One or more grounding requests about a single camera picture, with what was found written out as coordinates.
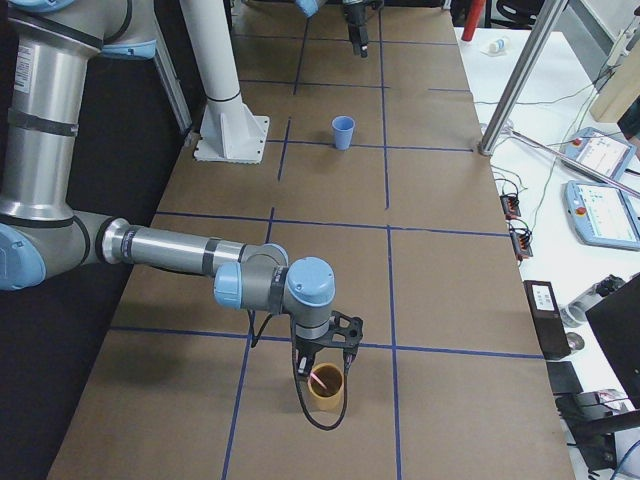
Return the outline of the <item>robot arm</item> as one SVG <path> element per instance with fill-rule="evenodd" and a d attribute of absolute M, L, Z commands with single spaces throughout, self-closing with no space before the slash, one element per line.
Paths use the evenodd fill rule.
<path fill-rule="evenodd" d="M 272 143 L 262 166 L 188 158 L 152 66 L 96 60 L 81 112 L 85 130 L 71 169 L 74 207 L 143 224 L 256 239 L 270 213 L 295 198 L 277 179 L 323 152 L 320 145 Z M 218 306 L 211 283 L 150 267 L 84 266 L 1 296 L 1 390 L 24 396 L 59 389 L 73 396 L 108 330 L 209 331 L 247 327 Z"/>

